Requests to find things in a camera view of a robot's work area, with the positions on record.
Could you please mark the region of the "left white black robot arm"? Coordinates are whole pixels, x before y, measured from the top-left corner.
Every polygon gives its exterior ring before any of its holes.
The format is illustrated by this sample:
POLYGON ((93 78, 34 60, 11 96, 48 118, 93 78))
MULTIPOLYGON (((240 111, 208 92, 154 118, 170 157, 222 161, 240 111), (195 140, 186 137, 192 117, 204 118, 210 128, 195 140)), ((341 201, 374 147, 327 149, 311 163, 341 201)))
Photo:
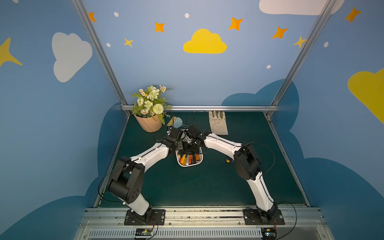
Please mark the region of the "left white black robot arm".
POLYGON ((145 216, 150 211, 149 202, 141 194, 145 172, 176 151, 182 134, 182 130, 170 128, 161 141, 146 151, 130 158, 119 158, 115 168, 109 173, 106 190, 138 216, 145 216))

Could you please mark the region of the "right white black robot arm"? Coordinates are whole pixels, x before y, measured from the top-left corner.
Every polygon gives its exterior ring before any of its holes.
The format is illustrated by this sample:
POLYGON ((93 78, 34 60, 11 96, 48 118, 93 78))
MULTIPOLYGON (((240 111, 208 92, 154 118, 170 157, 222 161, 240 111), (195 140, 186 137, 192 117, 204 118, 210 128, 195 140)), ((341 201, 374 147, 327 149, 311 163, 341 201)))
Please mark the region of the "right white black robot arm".
POLYGON ((271 219, 278 207, 270 195, 261 170, 261 161, 251 144, 229 141, 209 131, 200 132, 195 126, 185 130, 188 137, 185 153, 198 153, 202 147, 216 150, 234 162, 237 174, 249 184, 259 215, 271 219))

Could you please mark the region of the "white plastic storage box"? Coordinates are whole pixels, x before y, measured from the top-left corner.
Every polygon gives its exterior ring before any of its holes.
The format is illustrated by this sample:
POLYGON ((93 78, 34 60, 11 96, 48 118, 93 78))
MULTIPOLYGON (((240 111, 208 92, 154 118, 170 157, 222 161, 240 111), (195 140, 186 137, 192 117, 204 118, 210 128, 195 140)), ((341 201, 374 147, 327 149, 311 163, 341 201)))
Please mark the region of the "white plastic storage box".
POLYGON ((182 143, 183 142, 186 142, 187 141, 187 137, 186 137, 186 134, 185 134, 185 130, 182 130, 183 131, 183 134, 182 134, 182 138, 181 138, 181 141, 179 142, 178 144, 178 148, 177 150, 175 151, 176 153, 176 157, 177 157, 177 162, 178 164, 183 167, 183 168, 187 168, 187 167, 193 167, 193 166, 196 166, 196 165, 199 165, 202 163, 203 159, 204 159, 204 154, 201 154, 200 155, 200 161, 195 163, 194 161, 194 155, 187 155, 188 156, 188 165, 187 166, 182 166, 180 163, 179 163, 179 160, 180 160, 180 157, 182 156, 181 155, 181 152, 182 152, 182 149, 183 149, 183 145, 182 143))

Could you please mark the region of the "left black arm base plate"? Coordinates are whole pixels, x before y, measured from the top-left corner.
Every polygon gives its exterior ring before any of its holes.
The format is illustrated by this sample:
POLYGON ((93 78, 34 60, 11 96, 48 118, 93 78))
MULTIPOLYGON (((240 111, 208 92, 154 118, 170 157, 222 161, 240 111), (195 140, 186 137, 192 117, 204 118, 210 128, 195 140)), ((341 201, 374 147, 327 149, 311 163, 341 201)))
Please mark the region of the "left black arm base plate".
POLYGON ((124 220, 125 226, 149 226, 157 223, 159 226, 163 226, 165 223, 166 210, 164 209, 149 209, 143 216, 129 210, 126 213, 124 220))

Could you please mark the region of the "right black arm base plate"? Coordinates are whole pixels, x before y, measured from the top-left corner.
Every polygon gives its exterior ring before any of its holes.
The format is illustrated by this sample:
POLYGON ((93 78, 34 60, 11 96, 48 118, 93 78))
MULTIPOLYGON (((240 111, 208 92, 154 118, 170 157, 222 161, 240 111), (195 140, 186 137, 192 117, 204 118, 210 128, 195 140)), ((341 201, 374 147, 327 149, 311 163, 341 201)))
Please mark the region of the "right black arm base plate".
POLYGON ((282 212, 277 209, 274 214, 261 211, 259 209, 243 209, 243 217, 246 225, 285 225, 282 212))

